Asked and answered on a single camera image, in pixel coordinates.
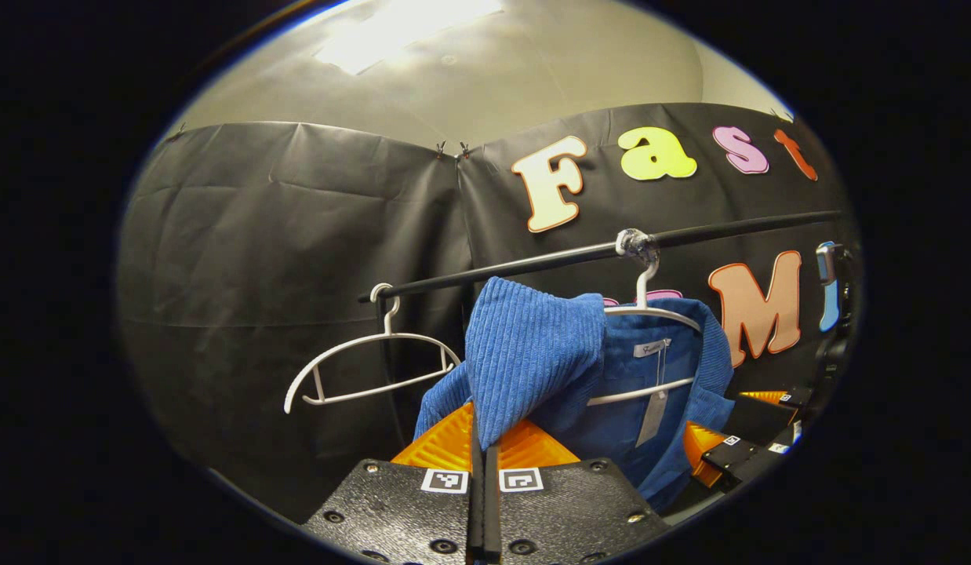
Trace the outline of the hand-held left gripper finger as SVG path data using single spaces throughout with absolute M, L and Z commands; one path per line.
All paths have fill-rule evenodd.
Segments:
M 529 421 L 485 452 L 483 549 L 497 564 L 594 564 L 664 536 L 610 459 L 582 459 Z
M 391 461 L 358 462 L 303 529 L 365 564 L 471 564 L 482 549 L 481 466 L 467 402 Z

